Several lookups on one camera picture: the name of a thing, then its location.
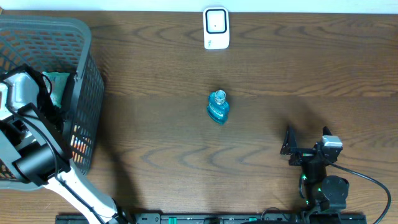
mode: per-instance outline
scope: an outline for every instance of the wall outlet device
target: wall outlet device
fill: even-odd
[[[229,46],[229,17],[224,7],[209,7],[203,11],[203,33],[206,49]]]

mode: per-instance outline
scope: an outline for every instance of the laundry basket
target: laundry basket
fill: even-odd
[[[68,79],[63,93],[66,121],[62,136],[82,174],[90,167],[104,94],[104,82],[90,55],[90,44],[90,29],[78,19],[0,16],[0,74],[24,63],[39,72],[75,74]],[[0,189],[37,189],[34,184],[18,182],[10,164],[0,160],[0,166]]]

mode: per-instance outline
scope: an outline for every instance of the wood grain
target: wood grain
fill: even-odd
[[[262,212],[304,205],[300,173],[279,155],[286,124],[311,146],[328,125],[338,164],[385,183],[398,219],[398,20],[392,15],[231,13],[226,50],[203,48],[200,13],[6,11],[76,17],[106,81],[88,178],[132,212]],[[229,120],[206,114],[224,89]],[[378,186],[350,182],[347,212],[372,223]],[[53,223],[76,210],[47,190],[0,192],[0,223]]]

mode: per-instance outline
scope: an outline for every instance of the perfume bottle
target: perfume bottle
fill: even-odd
[[[229,104],[226,101],[225,92],[223,90],[213,92],[208,99],[207,113],[214,121],[223,125],[228,119],[229,112]]]

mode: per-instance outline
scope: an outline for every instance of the cable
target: cable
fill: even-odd
[[[58,178],[58,173],[59,173],[59,166],[58,166],[58,162],[57,162],[57,156],[55,154],[55,149],[54,146],[52,145],[52,143],[50,142],[50,140],[48,139],[48,137],[33,123],[31,123],[28,119],[26,119],[23,115],[16,113],[14,110],[12,110],[12,108],[6,103],[6,108],[17,118],[19,118],[20,120],[22,120],[23,122],[27,123],[30,127],[32,127],[35,131],[38,132],[38,134],[44,139],[44,141],[49,145],[49,148],[51,150],[51,153],[53,155],[54,158],[54,164],[55,164],[55,174],[54,174],[54,178],[56,181],[58,181],[63,187],[66,188],[66,190],[72,194],[72,196],[74,196],[81,204],[83,204],[94,216],[95,218],[101,223],[101,224],[105,224],[104,221],[102,221],[102,219],[100,218],[100,216],[93,210],[92,207],[90,207],[83,199],[81,199],[79,197],[79,195],[77,195],[63,180],[60,180]]]
[[[264,221],[264,215],[271,209],[278,210],[279,213],[281,213],[283,215],[283,217],[286,219],[286,221],[289,221],[289,219],[286,217],[286,215],[277,207],[269,207],[265,211],[263,211],[263,213],[261,214],[261,220]]]
[[[46,75],[42,74],[42,77],[44,77],[49,82],[49,84],[50,84],[50,92],[49,92],[49,94],[51,95],[51,93],[52,93],[52,83],[51,83],[50,79]]]
[[[364,179],[366,179],[366,180],[369,180],[369,181],[371,181],[371,182],[377,184],[378,186],[380,186],[382,189],[384,189],[384,190],[386,191],[386,193],[387,193],[387,205],[386,205],[384,211],[383,211],[383,212],[381,213],[381,215],[379,216],[379,218],[377,218],[377,220],[374,222],[374,224],[378,224],[378,223],[384,218],[384,216],[385,216],[386,213],[388,212],[388,209],[390,208],[390,205],[391,205],[391,194],[390,194],[390,191],[388,190],[388,188],[387,188],[384,184],[382,184],[382,183],[380,183],[379,181],[373,179],[372,177],[368,177],[368,176],[366,176],[366,175],[364,175],[364,174],[361,174],[361,173],[359,173],[359,172],[356,172],[356,171],[353,171],[353,170],[350,170],[350,169],[341,167],[341,166],[339,166],[339,165],[336,165],[336,164],[330,162],[330,161],[323,155],[323,151],[322,151],[322,150],[320,150],[320,151],[321,151],[322,153],[319,153],[319,155],[321,155],[322,159],[325,160],[329,165],[331,165],[331,166],[333,166],[333,167],[336,167],[337,169],[341,169],[341,170],[343,170],[343,171],[345,171],[345,172],[349,172],[350,174],[354,174],[354,175],[360,176],[360,177],[362,177],[362,178],[364,178]]]

